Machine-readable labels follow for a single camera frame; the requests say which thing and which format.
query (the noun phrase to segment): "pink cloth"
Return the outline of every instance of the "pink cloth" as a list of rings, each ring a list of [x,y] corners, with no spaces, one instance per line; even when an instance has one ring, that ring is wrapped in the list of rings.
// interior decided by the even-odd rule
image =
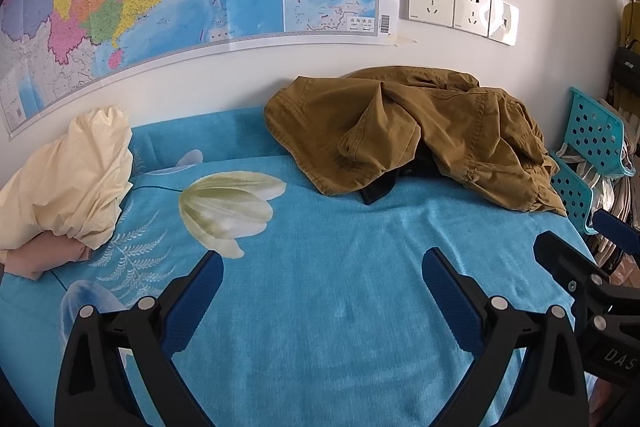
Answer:
[[[42,232],[17,250],[6,252],[4,271],[37,280],[42,272],[65,263],[87,261],[91,249],[77,239]]]

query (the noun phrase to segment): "blue plastic basket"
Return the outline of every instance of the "blue plastic basket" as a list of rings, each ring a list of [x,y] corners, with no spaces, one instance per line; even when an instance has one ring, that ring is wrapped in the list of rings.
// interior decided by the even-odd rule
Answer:
[[[624,126],[609,109],[572,87],[574,101],[564,141],[577,150],[603,176],[633,176],[622,165]]]
[[[562,198],[562,204],[566,208],[569,221],[580,233],[588,235],[598,233],[588,225],[591,204],[593,203],[593,191],[558,156],[553,153],[550,155],[560,168],[558,174],[551,178],[551,185]]]

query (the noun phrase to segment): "pillow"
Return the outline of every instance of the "pillow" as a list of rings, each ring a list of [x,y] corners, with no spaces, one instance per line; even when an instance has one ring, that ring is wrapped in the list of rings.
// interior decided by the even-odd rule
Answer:
[[[115,107],[78,116],[40,147],[0,190],[0,250],[50,230],[92,250],[106,243],[131,188],[131,129]]]

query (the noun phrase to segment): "blue bedsheet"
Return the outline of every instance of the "blue bedsheet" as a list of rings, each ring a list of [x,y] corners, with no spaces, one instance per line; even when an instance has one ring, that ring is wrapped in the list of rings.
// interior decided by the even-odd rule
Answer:
[[[79,306],[118,309],[190,272],[207,248],[180,217],[181,191],[219,172],[259,172],[286,190],[265,196],[273,219],[236,240],[244,257],[224,260],[220,290],[187,350],[173,358],[218,427],[427,426],[471,361],[422,281],[431,247],[488,295],[532,311],[570,307],[532,252],[536,236],[553,230],[586,253],[567,219],[504,210],[447,179],[401,179],[371,206],[357,194],[327,198],[258,115],[198,117],[193,132],[189,119],[160,124],[160,133],[137,130],[138,163],[168,170],[132,180],[112,241],[90,262],[39,282],[4,277],[0,365],[42,426],[52,425],[62,346]],[[123,357],[147,421],[162,425],[133,358]],[[487,425],[498,420],[521,360],[514,357]]]

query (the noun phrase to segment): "white wall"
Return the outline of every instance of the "white wall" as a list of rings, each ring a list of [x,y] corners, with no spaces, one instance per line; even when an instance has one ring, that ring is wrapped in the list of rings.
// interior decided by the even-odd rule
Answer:
[[[625,0],[505,0],[521,10],[516,47],[453,29],[402,21],[416,43],[398,47],[343,44],[280,46],[183,61],[137,74],[54,111],[9,141],[0,129],[0,184],[71,118],[96,105],[127,109],[133,126],[263,104],[298,75],[337,76],[359,68],[412,64],[465,71],[526,102],[546,134],[563,134],[567,89],[606,91]]]

